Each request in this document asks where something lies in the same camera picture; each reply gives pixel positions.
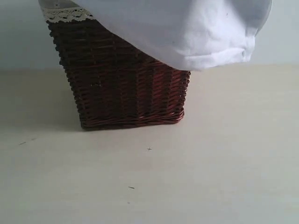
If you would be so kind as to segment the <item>dark red wicker basket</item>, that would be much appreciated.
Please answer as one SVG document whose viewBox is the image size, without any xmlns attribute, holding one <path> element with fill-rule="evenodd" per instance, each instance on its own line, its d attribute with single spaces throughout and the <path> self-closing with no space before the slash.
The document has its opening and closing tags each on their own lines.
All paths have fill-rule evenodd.
<svg viewBox="0 0 299 224">
<path fill-rule="evenodd" d="M 190 72 L 141 52 L 96 20 L 48 22 L 85 130 L 178 123 Z"/>
</svg>

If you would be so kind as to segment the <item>white t-shirt red lettering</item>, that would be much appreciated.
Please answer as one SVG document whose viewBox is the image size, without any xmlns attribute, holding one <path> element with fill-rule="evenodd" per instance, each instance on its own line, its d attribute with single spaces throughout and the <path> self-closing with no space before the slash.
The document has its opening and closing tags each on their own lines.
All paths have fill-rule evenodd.
<svg viewBox="0 0 299 224">
<path fill-rule="evenodd" d="M 78 0 L 106 29 L 178 70 L 248 62 L 270 0 Z"/>
</svg>

